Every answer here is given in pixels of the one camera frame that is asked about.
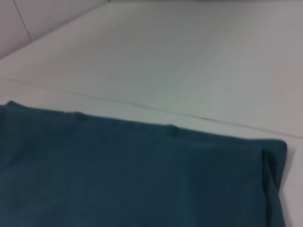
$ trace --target white countertop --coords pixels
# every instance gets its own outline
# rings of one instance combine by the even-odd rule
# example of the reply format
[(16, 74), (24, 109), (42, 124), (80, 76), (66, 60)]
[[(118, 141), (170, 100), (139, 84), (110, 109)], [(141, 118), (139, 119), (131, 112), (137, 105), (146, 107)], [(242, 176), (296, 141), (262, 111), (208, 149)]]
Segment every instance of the white countertop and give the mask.
[(302, 12), (301, 1), (110, 3), (0, 60), (0, 102), (284, 139), (281, 197), (301, 227)]

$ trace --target teal t-shirt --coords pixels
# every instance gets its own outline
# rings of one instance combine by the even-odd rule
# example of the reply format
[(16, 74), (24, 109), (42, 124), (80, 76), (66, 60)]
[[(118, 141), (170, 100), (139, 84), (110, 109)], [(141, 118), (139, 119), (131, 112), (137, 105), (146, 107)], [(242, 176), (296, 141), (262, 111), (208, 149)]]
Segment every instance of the teal t-shirt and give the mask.
[(284, 227), (280, 140), (0, 107), (0, 226)]

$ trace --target white wall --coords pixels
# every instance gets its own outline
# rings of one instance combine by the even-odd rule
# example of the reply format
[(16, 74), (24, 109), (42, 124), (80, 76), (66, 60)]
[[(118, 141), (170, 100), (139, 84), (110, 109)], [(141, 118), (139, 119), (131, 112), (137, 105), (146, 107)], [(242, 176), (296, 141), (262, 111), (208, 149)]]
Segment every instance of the white wall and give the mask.
[(107, 3), (108, 0), (16, 0), (18, 10), (32, 39)]
[(0, 0), (0, 58), (29, 42), (14, 0)]

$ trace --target folded cloth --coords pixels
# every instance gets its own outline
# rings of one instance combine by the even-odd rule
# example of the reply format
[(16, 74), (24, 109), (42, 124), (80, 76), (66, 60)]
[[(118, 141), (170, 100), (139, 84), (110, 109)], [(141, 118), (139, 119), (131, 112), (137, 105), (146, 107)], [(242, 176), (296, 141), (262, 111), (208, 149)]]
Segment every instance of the folded cloth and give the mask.
[(0, 225), (284, 227), (281, 140), (0, 107)]

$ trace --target white table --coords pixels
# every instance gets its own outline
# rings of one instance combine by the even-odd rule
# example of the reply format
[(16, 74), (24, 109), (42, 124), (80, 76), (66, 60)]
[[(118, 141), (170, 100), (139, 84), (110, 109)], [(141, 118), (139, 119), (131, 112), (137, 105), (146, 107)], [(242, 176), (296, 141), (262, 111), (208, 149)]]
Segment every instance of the white table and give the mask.
[(111, 3), (0, 60), (0, 102), (290, 146), (281, 191), (303, 226), (303, 2)]

